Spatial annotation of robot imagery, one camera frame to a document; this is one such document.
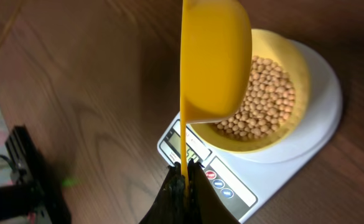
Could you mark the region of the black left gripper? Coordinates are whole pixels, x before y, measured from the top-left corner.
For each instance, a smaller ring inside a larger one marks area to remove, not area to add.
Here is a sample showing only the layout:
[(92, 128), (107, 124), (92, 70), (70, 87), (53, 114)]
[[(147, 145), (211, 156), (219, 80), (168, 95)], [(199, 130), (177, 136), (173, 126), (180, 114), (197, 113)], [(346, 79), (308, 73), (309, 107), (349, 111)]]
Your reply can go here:
[(70, 224), (72, 216), (61, 184), (33, 143), (25, 126), (15, 126), (5, 142), (16, 171), (13, 185), (0, 187), (0, 221), (26, 216), (29, 223)]

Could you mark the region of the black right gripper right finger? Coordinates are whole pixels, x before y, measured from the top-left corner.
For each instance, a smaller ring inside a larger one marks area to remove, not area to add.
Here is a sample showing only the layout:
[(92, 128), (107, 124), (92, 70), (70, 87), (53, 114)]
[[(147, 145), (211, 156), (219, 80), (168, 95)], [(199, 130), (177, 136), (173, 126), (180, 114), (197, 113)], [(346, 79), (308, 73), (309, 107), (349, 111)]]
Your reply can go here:
[(239, 224), (227, 210), (205, 175), (202, 164), (190, 160), (188, 163), (190, 179), (189, 208), (186, 211), (188, 224)]

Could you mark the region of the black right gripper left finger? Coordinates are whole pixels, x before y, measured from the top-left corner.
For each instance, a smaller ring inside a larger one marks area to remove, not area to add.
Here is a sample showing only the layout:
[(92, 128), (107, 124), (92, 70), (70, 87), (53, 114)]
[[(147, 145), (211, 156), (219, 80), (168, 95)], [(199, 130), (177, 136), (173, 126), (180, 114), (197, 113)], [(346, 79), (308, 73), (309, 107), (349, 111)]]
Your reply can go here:
[(184, 222), (185, 178), (180, 163), (168, 166), (168, 173), (158, 194), (139, 224), (182, 224)]

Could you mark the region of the yellow measuring scoop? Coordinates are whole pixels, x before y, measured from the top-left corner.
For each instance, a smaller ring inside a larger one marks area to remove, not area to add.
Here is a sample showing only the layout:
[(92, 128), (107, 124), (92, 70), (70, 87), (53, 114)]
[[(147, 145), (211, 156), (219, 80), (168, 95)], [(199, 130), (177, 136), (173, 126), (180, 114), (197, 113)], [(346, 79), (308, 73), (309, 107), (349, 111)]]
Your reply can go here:
[(251, 24), (239, 1), (184, 0), (180, 36), (181, 174), (189, 186), (186, 125), (228, 118), (246, 91)]

